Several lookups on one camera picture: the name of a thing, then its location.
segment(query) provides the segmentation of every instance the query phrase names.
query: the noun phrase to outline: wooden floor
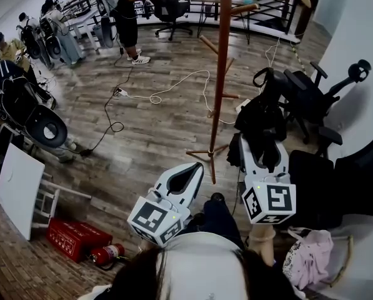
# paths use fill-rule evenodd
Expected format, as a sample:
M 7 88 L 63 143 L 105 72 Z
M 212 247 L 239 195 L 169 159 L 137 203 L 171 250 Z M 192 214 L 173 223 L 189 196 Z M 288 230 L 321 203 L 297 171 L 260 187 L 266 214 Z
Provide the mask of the wooden floor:
M 73 69 L 60 67 L 49 89 L 56 96 L 57 112 L 68 125 L 69 132 L 85 148 L 92 148 L 101 138 L 109 123 L 104 104 L 117 84 L 132 96 L 150 96 L 168 89 L 188 74 L 210 71 L 207 87 L 208 105 L 214 102 L 216 55 L 196 35 L 176 31 L 169 42 L 167 34 L 155 37 L 154 27 L 139 30 L 139 46 L 143 55 L 152 57 L 149 64 L 132 66 L 119 57 L 119 48 L 101 49 L 96 54 L 90 44 L 83 44 L 87 58 Z M 203 35 L 217 43 L 218 30 L 204 28 Z M 297 47 L 302 63 L 311 73 L 310 61 L 319 61 L 330 41 L 320 27 L 310 24 L 302 43 Z M 235 107 L 245 99 L 258 95 L 252 86 L 252 77 L 268 66 L 265 51 L 276 40 L 251 36 L 248 46 L 241 32 L 232 32 L 229 54 L 235 57 L 226 77 L 226 92 L 237 93 L 241 99 L 223 100 L 221 119 L 235 121 Z M 268 53 L 272 59 L 275 47 Z M 301 69 L 289 43 L 280 42 L 272 67 L 279 70 Z M 43 74 L 49 78 L 52 73 Z M 148 99 L 114 98 L 107 110 L 113 121 L 121 121 L 125 128 L 114 134 L 109 131 L 90 157 L 77 156 L 72 164 L 59 164 L 48 153 L 41 153 L 46 171 L 57 183 L 93 196 L 90 202 L 62 195 L 59 214 L 71 216 L 111 233 L 114 242 L 120 242 L 128 255 L 137 250 L 139 238 L 129 230 L 126 218 L 136 199 L 146 195 L 166 169 L 178 164 L 196 161 L 185 155 L 186 150 L 208 149 L 211 120 L 202 92 L 207 78 L 199 72 L 163 94 L 162 103 L 151 104 Z M 228 144 L 236 132 L 230 124 L 220 123 L 217 145 Z M 286 149 L 313 151 L 315 144 L 305 146 L 298 128 L 291 126 Z M 193 205 L 192 212 L 201 209 L 214 192 L 225 195 L 233 209 L 236 197 L 238 170 L 226 161 L 227 151 L 216 157 L 217 184 L 211 183 L 208 165 Z M 237 204 L 234 215 L 241 234 L 245 236 L 250 224 L 244 207 Z M 75 299 L 97 284 L 110 283 L 116 270 L 102 272 L 84 261 L 80 265 L 57 253 L 43 235 L 35 234 L 29 243 L 21 238 L 0 208 L 0 291 L 6 299 Z

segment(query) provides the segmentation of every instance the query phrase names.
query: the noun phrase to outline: backpack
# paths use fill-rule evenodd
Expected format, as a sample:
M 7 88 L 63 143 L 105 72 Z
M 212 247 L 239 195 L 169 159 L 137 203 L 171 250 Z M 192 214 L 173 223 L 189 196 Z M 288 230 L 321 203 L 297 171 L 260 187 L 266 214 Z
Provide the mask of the backpack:
M 25 27 L 17 26 L 17 28 L 21 29 L 21 41 L 25 44 L 29 55 L 32 59 L 36 60 L 41 57 L 42 51 L 40 45 L 35 40 L 34 29 L 28 25 L 28 22 L 29 19 L 27 20 Z

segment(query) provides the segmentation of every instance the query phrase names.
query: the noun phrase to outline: mesh office chair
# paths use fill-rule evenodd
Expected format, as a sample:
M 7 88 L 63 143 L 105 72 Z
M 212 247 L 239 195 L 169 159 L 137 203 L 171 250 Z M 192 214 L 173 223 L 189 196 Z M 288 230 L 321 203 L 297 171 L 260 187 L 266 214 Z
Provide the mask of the mesh office chair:
M 373 216 L 373 140 L 350 156 L 332 161 L 293 151 L 291 183 L 296 185 L 297 213 L 282 223 L 311 229 L 341 225 L 345 214 Z
M 182 29 L 193 34 L 193 31 L 187 27 L 187 24 L 176 22 L 176 19 L 182 17 L 186 11 L 190 8 L 190 0 L 150 0 L 154 5 L 154 15 L 165 23 L 169 23 L 168 26 L 156 31 L 156 36 L 161 31 L 171 30 L 171 35 L 168 40 L 172 41 L 172 37 L 176 29 Z
M 336 94 L 350 83 L 364 81 L 371 70 L 371 65 L 366 60 L 360 60 L 350 66 L 349 77 L 331 87 L 328 93 L 323 94 L 318 88 L 319 83 L 321 77 L 326 79 L 328 75 L 318 64 L 311 62 L 311 65 L 317 70 L 315 82 L 312 82 L 311 78 L 307 77 L 302 71 L 284 71 L 290 84 L 282 90 L 282 95 L 288 103 L 279 103 L 279 106 L 284 108 L 285 112 L 289 112 L 286 121 L 296 119 L 299 123 L 304 133 L 303 142 L 306 144 L 309 142 L 309 133 L 304 125 L 304 120 L 322 126 L 323 119 L 328 115 L 329 109 L 340 99 Z

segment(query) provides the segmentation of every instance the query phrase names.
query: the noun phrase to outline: black cable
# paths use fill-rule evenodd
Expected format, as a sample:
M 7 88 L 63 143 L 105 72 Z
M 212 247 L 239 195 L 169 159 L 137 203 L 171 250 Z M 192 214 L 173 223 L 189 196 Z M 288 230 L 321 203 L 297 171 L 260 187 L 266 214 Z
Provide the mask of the black cable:
M 114 88 L 114 91 L 113 91 L 111 97 L 107 100 L 106 104 L 104 105 L 104 112 L 106 113 L 106 116 L 107 116 L 107 119 L 109 121 L 110 126 L 106 129 L 106 131 L 104 132 L 104 134 L 102 135 L 102 137 L 100 138 L 100 140 L 97 142 L 97 144 L 92 149 L 85 149 L 85 150 L 82 150 L 81 152 L 74 152 L 74 151 L 72 151 L 70 149 L 66 149 L 64 147 L 60 147 L 59 149 L 67 150 L 67 151 L 69 151 L 69 152 L 71 152 L 73 154 L 79 154 L 82 157 L 88 157 L 88 156 L 91 155 L 91 153 L 93 152 L 93 150 L 95 150 L 95 148 L 97 148 L 97 146 L 102 142 L 102 140 L 104 139 L 104 136 L 107 134 L 108 130 L 111 129 L 111 131 L 113 133 L 119 133 L 122 130 L 124 130 L 125 126 L 124 126 L 124 124 L 122 122 L 120 122 L 120 121 L 111 122 L 110 115 L 109 115 L 109 113 L 107 111 L 107 105 L 109 104 L 109 102 L 111 101 L 111 99 L 113 97 L 115 97 L 117 94 L 119 94 L 120 91 L 118 90 L 118 87 L 120 85 L 125 84 L 125 83 L 127 83 L 129 81 L 129 78 L 131 77 L 131 73 L 132 73 L 133 67 L 129 67 L 129 68 L 131 68 L 131 70 L 129 70 L 129 74 L 128 74 L 127 79 L 124 82 L 121 82 L 121 83 L 119 83 L 119 84 L 116 85 L 116 87 Z M 121 128 L 119 130 L 114 130 L 113 126 L 115 126 L 116 124 L 120 124 L 121 125 Z
M 236 182 L 236 198 L 235 198 L 235 205 L 234 205 L 234 209 L 232 211 L 232 215 L 234 215 L 235 213 L 235 209 L 236 209 L 236 204 L 237 204 L 237 198 L 238 198 L 238 195 L 239 195 L 239 176 L 241 175 L 241 169 L 239 168 L 239 173 L 237 174 L 237 182 Z

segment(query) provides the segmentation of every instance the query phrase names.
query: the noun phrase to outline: fire extinguisher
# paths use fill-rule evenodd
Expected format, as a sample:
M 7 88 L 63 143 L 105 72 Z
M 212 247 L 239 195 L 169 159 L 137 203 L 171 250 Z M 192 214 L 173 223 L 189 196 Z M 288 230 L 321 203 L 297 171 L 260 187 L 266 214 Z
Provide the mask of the fire extinguisher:
M 106 247 L 99 247 L 91 251 L 90 259 L 95 263 L 97 267 L 102 270 L 108 271 L 114 267 L 115 263 L 120 259 L 127 259 L 123 255 L 125 249 L 119 243 L 112 244 Z

